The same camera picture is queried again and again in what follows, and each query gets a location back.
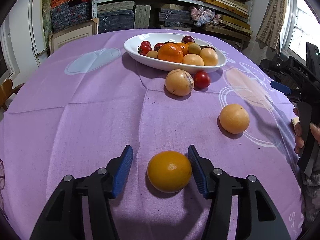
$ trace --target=blue clip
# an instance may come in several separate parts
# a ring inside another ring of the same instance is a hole
[[[271,81],[270,86],[275,89],[278,90],[282,93],[284,93],[285,95],[290,95],[291,94],[291,89],[283,84],[280,84],[276,81]]]

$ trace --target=picture frame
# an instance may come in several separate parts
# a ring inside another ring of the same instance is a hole
[[[68,42],[98,34],[98,23],[99,18],[95,18],[53,33],[49,37],[50,54]]]

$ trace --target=chair backrest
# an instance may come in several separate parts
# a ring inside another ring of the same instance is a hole
[[[0,107],[8,100],[8,98],[12,95],[12,80],[7,79],[0,86]]]

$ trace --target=window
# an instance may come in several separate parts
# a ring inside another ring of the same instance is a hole
[[[306,42],[320,48],[320,24],[304,0],[287,0],[281,54],[291,55],[305,64]]]

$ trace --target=human hand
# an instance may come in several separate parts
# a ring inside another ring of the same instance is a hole
[[[296,114],[296,116],[299,116],[297,108],[294,108],[293,112]],[[314,123],[311,123],[310,130],[311,130],[312,135],[315,137],[315,139],[318,141],[318,143],[320,145],[320,128],[318,126],[316,126]],[[301,137],[302,127],[300,125],[300,122],[298,122],[295,125],[294,131],[296,132],[296,136],[294,138],[294,141],[296,143],[296,146],[294,147],[294,152],[296,154],[298,154],[300,152],[300,149],[302,149],[302,147],[304,146],[304,141]]]

